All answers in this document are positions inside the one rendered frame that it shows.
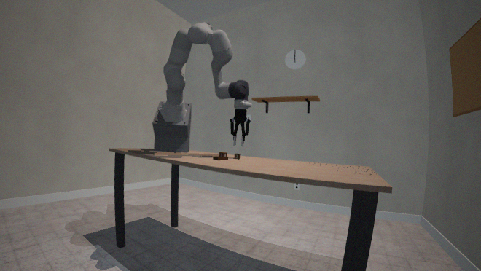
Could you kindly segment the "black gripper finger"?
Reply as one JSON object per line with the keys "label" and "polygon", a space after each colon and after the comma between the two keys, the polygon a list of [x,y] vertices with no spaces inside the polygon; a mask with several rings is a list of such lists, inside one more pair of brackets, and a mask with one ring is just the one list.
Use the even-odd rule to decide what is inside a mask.
{"label": "black gripper finger", "polygon": [[239,126],[238,118],[236,119],[235,130],[234,130],[234,118],[230,119],[230,122],[231,122],[231,134],[233,135],[233,140],[234,140],[233,146],[236,146],[237,131],[238,131],[238,126]]}
{"label": "black gripper finger", "polygon": [[251,121],[250,119],[246,119],[246,132],[245,132],[243,119],[242,119],[242,118],[240,119],[241,129],[242,129],[242,141],[241,141],[241,146],[244,146],[245,136],[247,136],[248,133],[249,133],[249,123],[250,123],[250,121]]}

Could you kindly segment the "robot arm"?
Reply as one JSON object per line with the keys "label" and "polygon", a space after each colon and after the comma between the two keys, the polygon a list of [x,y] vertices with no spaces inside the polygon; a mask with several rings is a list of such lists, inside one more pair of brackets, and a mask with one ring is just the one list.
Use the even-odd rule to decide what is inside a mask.
{"label": "robot arm", "polygon": [[232,59],[232,48],[230,40],[223,30],[212,30],[213,28],[209,23],[203,22],[194,24],[189,30],[180,29],[177,32],[173,40],[168,62],[163,67],[167,82],[167,101],[162,103],[162,110],[160,107],[159,111],[166,122],[180,122],[186,117],[187,110],[183,100],[183,89],[186,82],[182,73],[182,67],[188,60],[193,43],[208,43],[212,49],[213,60],[211,68],[216,96],[219,99],[235,98],[234,108],[236,109],[251,107],[251,103],[247,103],[249,95],[248,82],[244,80],[230,83],[223,82],[221,69],[222,66]]}

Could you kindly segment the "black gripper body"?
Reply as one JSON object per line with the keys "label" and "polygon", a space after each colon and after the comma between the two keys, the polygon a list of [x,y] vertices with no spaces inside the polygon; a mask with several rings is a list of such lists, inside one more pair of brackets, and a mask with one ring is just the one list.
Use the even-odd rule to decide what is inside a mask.
{"label": "black gripper body", "polygon": [[235,110],[235,116],[234,120],[236,122],[236,119],[238,118],[238,124],[241,123],[241,118],[243,119],[243,123],[246,121],[246,110],[245,109],[236,109]]}

